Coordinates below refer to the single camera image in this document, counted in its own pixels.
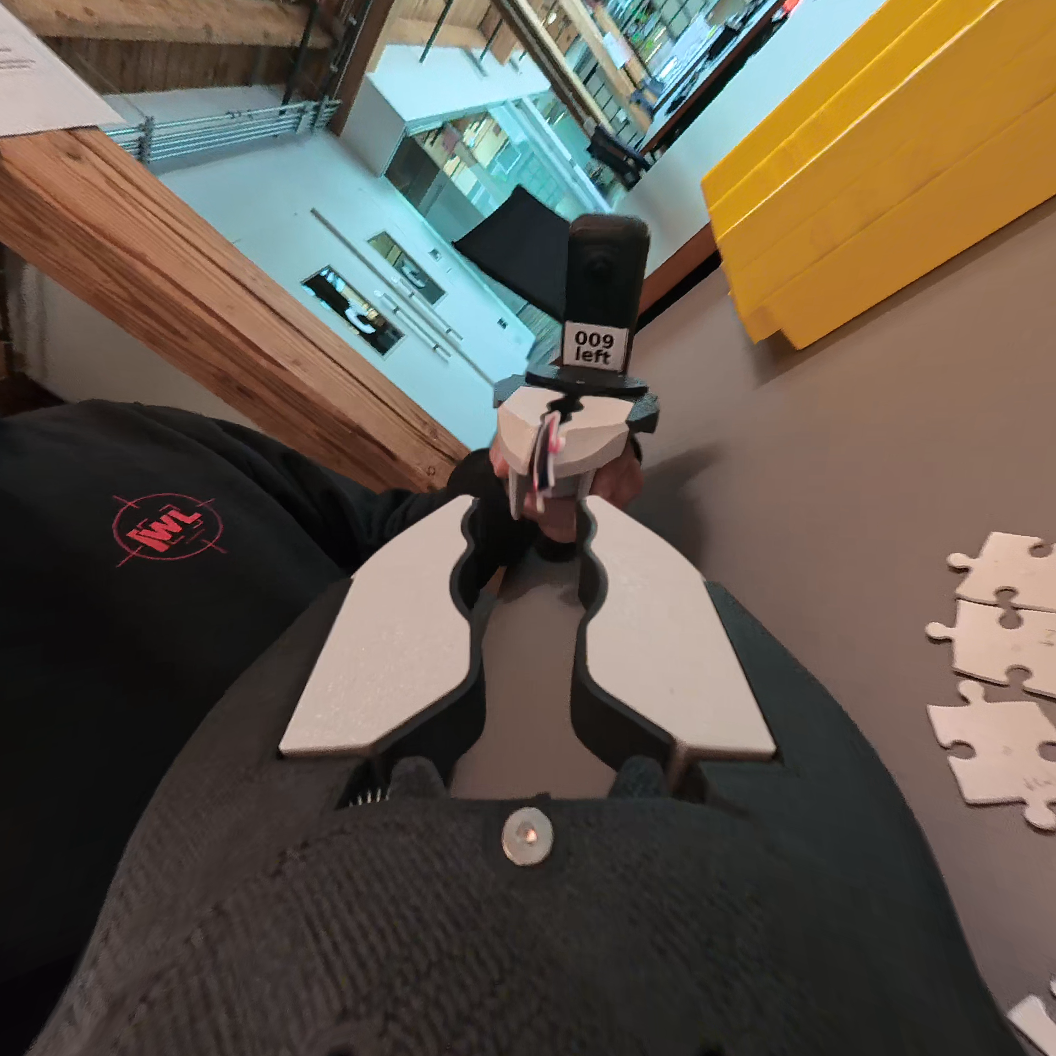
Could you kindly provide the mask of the person's left hand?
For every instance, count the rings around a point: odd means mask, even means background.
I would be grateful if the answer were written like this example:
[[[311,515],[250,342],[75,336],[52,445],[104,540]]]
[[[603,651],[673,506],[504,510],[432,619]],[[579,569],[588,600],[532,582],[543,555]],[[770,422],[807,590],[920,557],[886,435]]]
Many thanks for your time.
[[[595,471],[589,494],[605,499],[615,508],[627,508],[631,499],[640,495],[643,486],[641,461],[636,451],[634,444],[627,442],[619,456]],[[492,508],[492,518],[503,525],[535,524],[541,535],[549,542],[560,546],[573,546],[579,501],[553,494],[541,495],[527,485],[521,495],[520,513],[512,518],[509,505],[509,465],[497,437],[491,442],[488,457],[492,482],[482,489],[480,502],[483,506]]]

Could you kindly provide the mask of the pile of white puzzle pieces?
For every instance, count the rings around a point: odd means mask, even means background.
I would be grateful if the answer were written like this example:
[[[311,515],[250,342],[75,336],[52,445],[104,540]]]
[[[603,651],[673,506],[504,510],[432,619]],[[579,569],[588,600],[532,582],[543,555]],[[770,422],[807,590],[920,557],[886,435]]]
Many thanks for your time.
[[[950,649],[962,676],[956,706],[927,706],[961,799],[972,808],[1015,806],[1034,831],[1055,829],[1054,720],[1040,698],[1055,697],[1054,550],[1041,538],[992,532],[975,555],[955,552],[962,574],[954,622],[925,634]]]

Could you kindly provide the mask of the person's black sweater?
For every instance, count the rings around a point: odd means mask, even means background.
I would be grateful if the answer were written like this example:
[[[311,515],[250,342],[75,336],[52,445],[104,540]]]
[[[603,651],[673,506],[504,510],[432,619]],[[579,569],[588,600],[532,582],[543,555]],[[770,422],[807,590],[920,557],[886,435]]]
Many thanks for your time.
[[[2,419],[2,1054],[45,1023],[182,747],[350,574],[321,470],[163,406]]]

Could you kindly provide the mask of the joined puzzle piece strip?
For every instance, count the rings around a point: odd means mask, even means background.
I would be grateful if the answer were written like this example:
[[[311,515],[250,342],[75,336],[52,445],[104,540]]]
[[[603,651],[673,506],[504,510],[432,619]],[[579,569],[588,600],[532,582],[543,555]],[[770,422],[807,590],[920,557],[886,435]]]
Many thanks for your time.
[[[540,513],[545,511],[546,501],[557,485],[557,459],[565,447],[561,411],[547,411],[541,418],[532,442],[529,464],[531,492],[535,496],[535,510]]]

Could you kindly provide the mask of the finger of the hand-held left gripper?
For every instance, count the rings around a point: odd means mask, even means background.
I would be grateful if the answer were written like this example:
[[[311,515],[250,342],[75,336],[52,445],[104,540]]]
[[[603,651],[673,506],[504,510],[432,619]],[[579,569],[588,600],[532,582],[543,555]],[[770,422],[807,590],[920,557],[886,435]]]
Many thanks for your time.
[[[551,497],[581,499],[588,495],[596,474],[626,446],[631,407],[628,400],[582,400],[581,409],[559,425]]]
[[[538,435],[549,413],[550,389],[517,389],[497,409],[497,444],[507,466],[510,513],[521,518],[534,490]]]

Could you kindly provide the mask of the laminated paper sheet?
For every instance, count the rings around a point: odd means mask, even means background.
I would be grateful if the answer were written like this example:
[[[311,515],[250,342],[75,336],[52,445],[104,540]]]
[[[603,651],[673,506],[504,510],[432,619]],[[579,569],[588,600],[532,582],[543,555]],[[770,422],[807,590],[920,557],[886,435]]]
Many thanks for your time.
[[[7,7],[1,7],[1,137],[125,119]]]

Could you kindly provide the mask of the person's left forearm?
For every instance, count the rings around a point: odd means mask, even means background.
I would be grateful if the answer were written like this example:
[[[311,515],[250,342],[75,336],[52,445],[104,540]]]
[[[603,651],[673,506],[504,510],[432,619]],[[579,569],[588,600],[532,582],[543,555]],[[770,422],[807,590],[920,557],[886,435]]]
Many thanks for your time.
[[[350,574],[384,545],[459,497],[475,503],[470,538],[480,587],[498,569],[517,564],[540,536],[533,521],[511,515],[504,482],[495,472],[489,451],[484,449],[464,458],[444,487],[434,492],[399,488],[372,492],[329,470],[321,470],[320,474],[327,484],[327,496],[318,496],[320,509],[326,513],[324,548]]]

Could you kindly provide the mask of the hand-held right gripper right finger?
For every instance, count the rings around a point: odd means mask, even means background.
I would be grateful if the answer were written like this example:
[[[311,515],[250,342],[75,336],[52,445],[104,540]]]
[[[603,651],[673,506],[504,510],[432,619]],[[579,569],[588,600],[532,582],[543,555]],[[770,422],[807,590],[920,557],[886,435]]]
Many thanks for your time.
[[[570,716],[605,763],[769,761],[777,746],[705,578],[607,499],[577,511]]]

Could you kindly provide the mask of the yellow stacked crates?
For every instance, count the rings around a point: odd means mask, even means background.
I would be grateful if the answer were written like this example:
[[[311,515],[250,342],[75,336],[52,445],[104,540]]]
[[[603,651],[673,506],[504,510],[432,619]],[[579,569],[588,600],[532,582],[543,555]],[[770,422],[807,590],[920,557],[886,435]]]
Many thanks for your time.
[[[886,2],[701,181],[747,336],[807,348],[1055,194],[1055,3]]]

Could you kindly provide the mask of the black flat panel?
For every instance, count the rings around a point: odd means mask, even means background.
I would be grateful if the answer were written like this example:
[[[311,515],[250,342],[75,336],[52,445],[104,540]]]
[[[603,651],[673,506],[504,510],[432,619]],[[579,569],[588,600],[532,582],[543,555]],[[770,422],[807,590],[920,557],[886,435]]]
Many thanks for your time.
[[[571,221],[517,185],[452,246],[482,274],[561,323],[570,229]]]

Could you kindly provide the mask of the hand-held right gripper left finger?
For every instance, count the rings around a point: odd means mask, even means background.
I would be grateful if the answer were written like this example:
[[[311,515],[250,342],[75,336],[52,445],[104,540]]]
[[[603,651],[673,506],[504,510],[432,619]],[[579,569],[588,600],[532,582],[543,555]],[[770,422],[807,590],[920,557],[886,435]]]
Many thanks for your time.
[[[479,522],[479,501],[457,496],[354,573],[280,740],[283,757],[452,763],[480,738]]]

